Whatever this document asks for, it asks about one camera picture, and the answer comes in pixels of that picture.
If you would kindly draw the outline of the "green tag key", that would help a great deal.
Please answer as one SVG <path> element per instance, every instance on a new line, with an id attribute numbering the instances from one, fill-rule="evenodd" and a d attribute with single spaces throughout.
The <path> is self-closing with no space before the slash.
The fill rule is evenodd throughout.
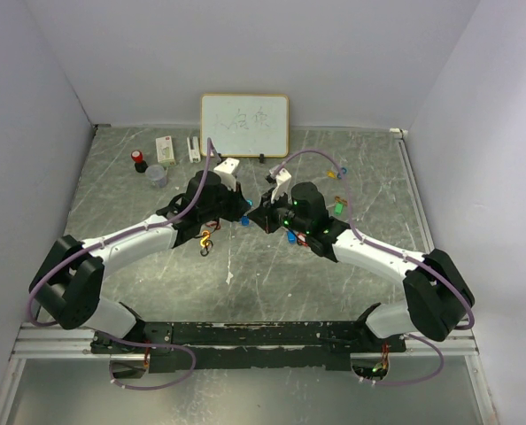
<path id="1" fill-rule="evenodd" d="M 335 215 L 340 215 L 344 211 L 345 207 L 346 207 L 346 204 L 341 203 L 341 202 L 336 202 L 336 205 L 334 208 Z"/>

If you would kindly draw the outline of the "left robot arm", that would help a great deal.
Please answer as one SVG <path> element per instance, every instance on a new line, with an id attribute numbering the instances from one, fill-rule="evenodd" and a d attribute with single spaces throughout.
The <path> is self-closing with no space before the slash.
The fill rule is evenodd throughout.
<path id="1" fill-rule="evenodd" d="M 196 241 L 211 221 L 238 221 L 249 208 L 233 174 L 198 172 L 185 192 L 132 227 L 86 241 L 59 238 L 29 286 L 29 300 L 63 329 L 91 328 L 112 337 L 123 352 L 137 352 L 145 322 L 127 305 L 103 297 L 103 280 L 153 253 Z"/>

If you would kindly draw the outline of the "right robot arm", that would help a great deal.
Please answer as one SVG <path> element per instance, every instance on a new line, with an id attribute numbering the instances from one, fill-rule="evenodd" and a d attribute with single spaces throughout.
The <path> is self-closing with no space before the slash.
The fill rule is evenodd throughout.
<path id="1" fill-rule="evenodd" d="M 329 214 L 323 195 L 310 182 L 279 197 L 269 190 L 248 217 L 268 234 L 285 228 L 302 235 L 319 257 L 364 268 L 402 286 L 403 301 L 373 305 L 363 314 L 355 340 L 365 352 L 376 351 L 390 336 L 410 332 L 442 342 L 461 328 L 461 320 L 474 319 L 474 296 L 446 252 L 408 251 L 356 236 L 349 223 Z"/>

